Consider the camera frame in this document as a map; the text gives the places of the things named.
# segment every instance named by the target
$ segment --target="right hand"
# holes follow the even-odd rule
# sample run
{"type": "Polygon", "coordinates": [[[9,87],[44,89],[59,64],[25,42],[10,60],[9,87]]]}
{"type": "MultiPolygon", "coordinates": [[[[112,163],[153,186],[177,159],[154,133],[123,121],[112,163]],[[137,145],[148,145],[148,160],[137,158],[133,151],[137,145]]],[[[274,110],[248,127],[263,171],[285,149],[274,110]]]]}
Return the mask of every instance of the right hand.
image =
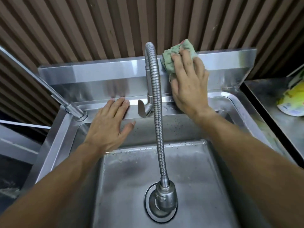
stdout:
{"type": "Polygon", "coordinates": [[[215,112],[208,105],[209,72],[200,58],[195,57],[192,61],[186,49],[181,49],[180,54],[172,53],[171,58],[177,76],[171,81],[173,98],[181,111],[199,123],[202,116],[215,112]]]}

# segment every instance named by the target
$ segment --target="drain strainer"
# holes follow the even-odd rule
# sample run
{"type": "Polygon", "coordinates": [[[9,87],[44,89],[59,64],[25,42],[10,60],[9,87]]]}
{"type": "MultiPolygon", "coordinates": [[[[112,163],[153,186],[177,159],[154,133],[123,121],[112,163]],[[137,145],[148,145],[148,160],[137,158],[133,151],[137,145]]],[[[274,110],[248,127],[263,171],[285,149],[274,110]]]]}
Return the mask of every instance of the drain strainer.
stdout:
{"type": "Polygon", "coordinates": [[[169,222],[175,215],[177,207],[171,212],[165,212],[160,210],[156,205],[156,196],[155,196],[156,183],[150,186],[147,190],[144,200],[144,206],[147,214],[155,222],[164,223],[169,222]]]}

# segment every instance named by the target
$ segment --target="cleaning rag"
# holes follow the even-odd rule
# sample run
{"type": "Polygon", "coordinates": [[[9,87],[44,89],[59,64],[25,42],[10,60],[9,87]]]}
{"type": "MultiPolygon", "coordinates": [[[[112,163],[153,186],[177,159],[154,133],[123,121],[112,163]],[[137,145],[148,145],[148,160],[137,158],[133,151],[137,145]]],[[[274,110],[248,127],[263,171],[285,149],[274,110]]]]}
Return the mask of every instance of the cleaning rag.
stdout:
{"type": "Polygon", "coordinates": [[[188,39],[185,39],[181,43],[179,43],[175,46],[172,46],[170,49],[166,49],[163,52],[163,57],[161,58],[161,62],[162,62],[163,67],[165,68],[166,72],[169,74],[169,81],[176,78],[175,68],[174,68],[173,61],[171,59],[171,54],[172,53],[179,54],[180,47],[182,47],[183,49],[189,50],[191,59],[193,59],[194,57],[197,57],[197,53],[195,52],[193,45],[189,42],[188,39]]]}

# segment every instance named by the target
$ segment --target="white cable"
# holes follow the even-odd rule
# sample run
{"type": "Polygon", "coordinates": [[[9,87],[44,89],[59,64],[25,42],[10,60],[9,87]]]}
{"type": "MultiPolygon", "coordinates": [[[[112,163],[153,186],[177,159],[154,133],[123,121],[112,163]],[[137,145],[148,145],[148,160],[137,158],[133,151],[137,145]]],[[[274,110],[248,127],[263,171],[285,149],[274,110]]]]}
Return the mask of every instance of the white cable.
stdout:
{"type": "Polygon", "coordinates": [[[26,123],[20,123],[20,122],[11,122],[11,121],[6,121],[6,120],[0,120],[0,123],[17,125],[17,126],[36,127],[36,128],[42,128],[42,129],[51,129],[50,126],[40,126],[40,125],[26,124],[26,123]]]}

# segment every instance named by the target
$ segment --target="wall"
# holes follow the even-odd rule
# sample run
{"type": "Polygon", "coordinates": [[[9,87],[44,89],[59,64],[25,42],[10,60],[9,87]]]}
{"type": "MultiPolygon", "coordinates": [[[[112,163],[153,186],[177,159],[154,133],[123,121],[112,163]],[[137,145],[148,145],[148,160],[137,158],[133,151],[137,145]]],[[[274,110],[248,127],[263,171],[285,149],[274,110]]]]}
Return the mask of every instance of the wall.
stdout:
{"type": "MultiPolygon", "coordinates": [[[[148,41],[161,54],[189,38],[198,51],[256,47],[249,78],[270,77],[304,42],[303,7],[304,0],[0,0],[0,44],[36,72],[142,56],[148,41]]],[[[51,125],[58,104],[2,54],[0,84],[1,111],[51,125]]]]}

